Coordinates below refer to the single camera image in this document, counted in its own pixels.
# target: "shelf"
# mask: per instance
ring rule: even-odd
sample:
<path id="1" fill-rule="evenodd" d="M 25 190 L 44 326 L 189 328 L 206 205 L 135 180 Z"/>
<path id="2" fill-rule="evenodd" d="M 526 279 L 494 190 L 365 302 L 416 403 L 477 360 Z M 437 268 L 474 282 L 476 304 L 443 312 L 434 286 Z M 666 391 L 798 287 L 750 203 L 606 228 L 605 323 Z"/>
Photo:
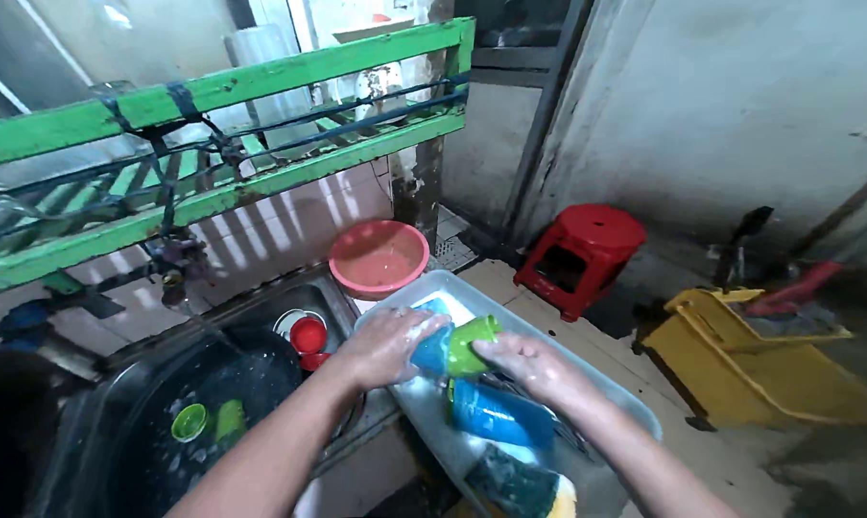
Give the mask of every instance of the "shelf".
<path id="1" fill-rule="evenodd" d="M 450 49 L 446 72 L 456 76 L 469 69 L 472 34 L 473 19 L 456 18 L 264 65 L 227 70 L 187 81 L 185 85 L 194 92 L 197 109 L 204 112 L 439 49 Z M 449 85 L 444 88 L 447 90 L 444 95 L 449 90 L 454 94 L 465 88 L 465 84 Z M 249 205 L 458 130 L 464 125 L 464 97 L 453 97 L 441 104 L 420 103 L 419 109 L 396 122 L 380 121 L 346 133 L 330 134 L 301 159 L 278 161 L 269 154 L 255 157 L 249 160 L 251 168 L 243 167 L 253 172 L 246 178 L 229 165 L 220 165 L 219 154 L 204 150 L 163 157 L 159 164 L 165 178 L 175 180 L 174 226 L 183 227 Z M 181 118 L 163 86 L 131 92 L 117 100 L 134 128 Z M 354 113 L 350 110 L 330 114 L 314 123 L 324 132 L 333 132 L 347 129 L 353 121 Z M 15 132 L 25 137 L 12 138 Z M 111 112 L 97 100 L 0 121 L 0 164 L 120 133 Z M 244 135 L 234 142 L 246 156 L 264 151 L 255 135 Z M 75 173 L 69 175 L 73 179 L 70 182 L 48 182 L 21 194 L 22 201 L 52 218 L 1 215 L 0 290 L 158 234 L 167 197 L 157 175 L 151 171 L 150 159 L 95 172 L 82 176 Z"/>

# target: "water stream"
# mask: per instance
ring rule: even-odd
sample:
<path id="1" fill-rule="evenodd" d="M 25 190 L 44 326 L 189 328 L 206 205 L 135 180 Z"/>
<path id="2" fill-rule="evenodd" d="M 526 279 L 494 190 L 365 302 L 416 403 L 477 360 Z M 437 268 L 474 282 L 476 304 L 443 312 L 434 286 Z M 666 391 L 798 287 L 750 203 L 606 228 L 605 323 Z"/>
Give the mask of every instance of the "water stream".
<path id="1" fill-rule="evenodd" d="M 197 314 L 197 312 L 194 312 L 193 308 L 190 307 L 189 300 L 181 300 L 177 304 L 177 308 L 182 313 L 186 314 L 190 318 L 190 320 L 194 321 L 196 324 L 202 327 L 207 333 L 209 333 L 209 335 L 215 337 L 226 346 L 231 347 L 232 350 L 237 352 L 238 354 L 244 354 L 241 347 L 235 345 L 235 342 L 232 340 L 232 338 L 226 335 L 217 325 L 212 324 L 211 322 L 209 322 L 209 320 L 203 318 L 203 315 L 199 315 Z"/>

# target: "dish rack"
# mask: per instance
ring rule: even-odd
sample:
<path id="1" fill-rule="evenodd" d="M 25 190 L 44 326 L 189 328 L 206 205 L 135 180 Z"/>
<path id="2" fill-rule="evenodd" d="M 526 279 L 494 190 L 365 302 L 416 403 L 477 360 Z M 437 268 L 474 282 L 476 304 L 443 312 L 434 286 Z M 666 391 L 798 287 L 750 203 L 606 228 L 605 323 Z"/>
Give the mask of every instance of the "dish rack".
<path id="1" fill-rule="evenodd" d="M 0 164 L 117 135 L 139 136 L 151 152 L 0 191 L 0 290 L 58 278 L 62 268 L 136 243 L 170 239 L 198 220 L 462 128 L 474 34 L 473 18 L 455 18 L 1 120 Z M 220 128 L 206 116 L 442 50 L 443 77 L 386 95 L 324 104 L 276 124 Z M 360 106 L 427 88 L 428 100 L 355 115 Z M 312 123 L 318 133 L 276 147 L 257 136 Z M 164 135 L 186 124 L 206 124 L 211 135 L 169 145 Z M 290 159 L 297 148 L 312 149 Z"/>

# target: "red bowl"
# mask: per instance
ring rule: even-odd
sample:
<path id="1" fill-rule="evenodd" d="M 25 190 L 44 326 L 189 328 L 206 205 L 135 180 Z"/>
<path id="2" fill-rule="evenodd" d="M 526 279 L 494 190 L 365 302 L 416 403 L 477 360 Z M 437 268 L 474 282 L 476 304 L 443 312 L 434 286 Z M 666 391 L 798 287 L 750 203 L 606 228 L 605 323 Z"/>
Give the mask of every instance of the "red bowl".
<path id="1" fill-rule="evenodd" d="M 299 365 L 305 371 L 317 371 L 325 359 L 331 358 L 329 352 L 316 352 L 312 354 L 303 354 L 299 359 Z"/>
<path id="2" fill-rule="evenodd" d="M 289 328 L 289 343 L 299 351 L 299 354 L 320 351 L 326 339 L 327 329 L 324 328 L 324 324 L 311 316 L 302 317 Z"/>

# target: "dish tub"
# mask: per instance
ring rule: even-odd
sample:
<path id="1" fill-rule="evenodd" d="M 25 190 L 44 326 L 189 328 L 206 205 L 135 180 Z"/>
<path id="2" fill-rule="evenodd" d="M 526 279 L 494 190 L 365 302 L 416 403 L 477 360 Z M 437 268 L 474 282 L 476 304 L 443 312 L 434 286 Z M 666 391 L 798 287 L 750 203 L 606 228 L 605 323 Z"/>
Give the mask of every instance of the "dish tub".
<path id="1" fill-rule="evenodd" d="M 435 297 L 440 297 L 447 302 L 447 307 L 450 307 L 457 325 L 464 324 L 474 316 L 492 314 L 497 317 L 505 331 L 544 340 L 577 365 L 610 400 L 628 412 L 656 440 L 661 440 L 663 433 L 660 423 L 651 409 L 637 397 L 550 336 L 445 270 L 429 272 L 399 289 L 360 316 L 354 327 L 358 329 L 379 308 L 416 306 Z M 452 310 L 456 302 L 461 305 L 462 311 Z M 465 498 L 472 501 L 479 514 L 490 516 L 488 507 L 464 481 L 465 475 L 484 452 L 488 441 L 455 430 L 447 424 L 444 388 L 441 380 L 416 377 L 409 382 L 394 385 L 391 390 L 395 400 L 411 420 L 427 447 L 437 457 L 452 483 L 462 491 Z M 616 473 L 589 445 L 586 445 L 587 453 L 584 453 L 556 434 L 554 448 L 551 451 L 514 448 L 517 449 L 514 453 L 518 458 L 528 455 L 531 457 L 528 459 L 531 462 L 557 471 L 574 483 L 577 489 L 578 516 L 616 518 L 629 501 L 629 494 L 622 487 Z"/>

